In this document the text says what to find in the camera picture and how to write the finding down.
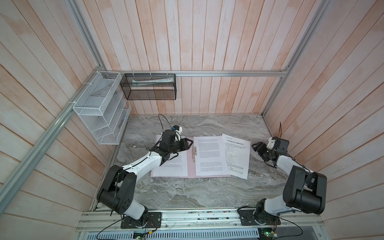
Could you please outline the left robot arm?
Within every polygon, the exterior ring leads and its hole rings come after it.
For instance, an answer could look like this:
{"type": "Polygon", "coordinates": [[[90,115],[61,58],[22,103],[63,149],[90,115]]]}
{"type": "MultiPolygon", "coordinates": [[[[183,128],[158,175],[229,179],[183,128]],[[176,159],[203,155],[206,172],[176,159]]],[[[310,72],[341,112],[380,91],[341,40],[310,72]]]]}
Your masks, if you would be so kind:
{"type": "Polygon", "coordinates": [[[189,150],[193,141],[181,137],[181,128],[165,130],[148,153],[137,161],[119,167],[113,165],[97,194],[97,201],[111,211],[124,215],[144,226],[148,221],[148,208],[134,198],[136,183],[153,169],[189,150]]]}

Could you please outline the printed paper sheet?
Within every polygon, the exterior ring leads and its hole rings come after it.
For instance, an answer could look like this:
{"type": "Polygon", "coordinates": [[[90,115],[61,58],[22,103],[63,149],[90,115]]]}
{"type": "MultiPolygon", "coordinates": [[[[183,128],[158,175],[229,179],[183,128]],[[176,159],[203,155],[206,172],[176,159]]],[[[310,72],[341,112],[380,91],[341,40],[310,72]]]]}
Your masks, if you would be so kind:
{"type": "Polygon", "coordinates": [[[187,178],[188,177],[188,152],[180,152],[174,159],[169,159],[161,166],[151,171],[151,177],[187,178]]]}
{"type": "Polygon", "coordinates": [[[222,136],[194,137],[197,177],[229,177],[222,136]]]}
{"type": "Polygon", "coordinates": [[[222,134],[230,174],[247,180],[250,165],[251,142],[222,134]]]}

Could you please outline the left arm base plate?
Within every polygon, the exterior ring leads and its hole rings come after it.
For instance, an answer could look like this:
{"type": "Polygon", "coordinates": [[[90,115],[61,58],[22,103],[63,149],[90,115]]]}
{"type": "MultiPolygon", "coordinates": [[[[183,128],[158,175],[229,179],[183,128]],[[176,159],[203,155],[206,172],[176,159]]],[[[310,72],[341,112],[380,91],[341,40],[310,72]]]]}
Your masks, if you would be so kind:
{"type": "Polygon", "coordinates": [[[132,217],[124,217],[121,223],[122,229],[158,229],[162,223],[162,212],[144,212],[143,216],[135,220],[132,217]]]}

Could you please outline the pink folder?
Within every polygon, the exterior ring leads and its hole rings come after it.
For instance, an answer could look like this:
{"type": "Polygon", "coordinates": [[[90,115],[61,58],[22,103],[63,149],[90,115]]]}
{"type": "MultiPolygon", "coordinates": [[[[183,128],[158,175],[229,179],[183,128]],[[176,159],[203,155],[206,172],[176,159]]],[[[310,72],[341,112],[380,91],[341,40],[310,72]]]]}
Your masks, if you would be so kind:
{"type": "Polygon", "coordinates": [[[196,176],[196,163],[193,162],[193,158],[192,158],[193,146],[194,146],[194,143],[191,146],[191,148],[189,150],[187,150],[187,152],[188,152],[188,177],[187,178],[190,178],[190,179],[192,179],[192,178],[218,178],[218,177],[197,177],[196,176]]]}

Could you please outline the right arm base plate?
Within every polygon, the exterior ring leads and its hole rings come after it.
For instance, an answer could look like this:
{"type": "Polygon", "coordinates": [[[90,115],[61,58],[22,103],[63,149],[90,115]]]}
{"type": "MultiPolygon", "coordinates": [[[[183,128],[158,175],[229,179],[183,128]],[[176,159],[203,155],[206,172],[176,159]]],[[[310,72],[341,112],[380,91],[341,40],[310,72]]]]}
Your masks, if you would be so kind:
{"type": "Polygon", "coordinates": [[[280,225],[281,220],[277,216],[270,215],[264,210],[238,209],[242,226],[280,225]]]}

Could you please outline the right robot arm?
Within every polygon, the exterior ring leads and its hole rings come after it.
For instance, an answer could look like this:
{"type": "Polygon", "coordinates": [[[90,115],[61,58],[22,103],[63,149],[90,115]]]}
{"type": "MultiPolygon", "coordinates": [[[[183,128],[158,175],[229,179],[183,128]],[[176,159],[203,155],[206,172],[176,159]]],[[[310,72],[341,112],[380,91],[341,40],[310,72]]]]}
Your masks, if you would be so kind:
{"type": "Polygon", "coordinates": [[[257,221],[274,221],[279,215],[290,212],[320,215],[325,210],[327,177],[300,164],[288,154],[289,141],[269,138],[267,144],[258,142],[252,148],[265,164],[287,173],[283,193],[272,199],[262,199],[254,211],[257,221]]]}

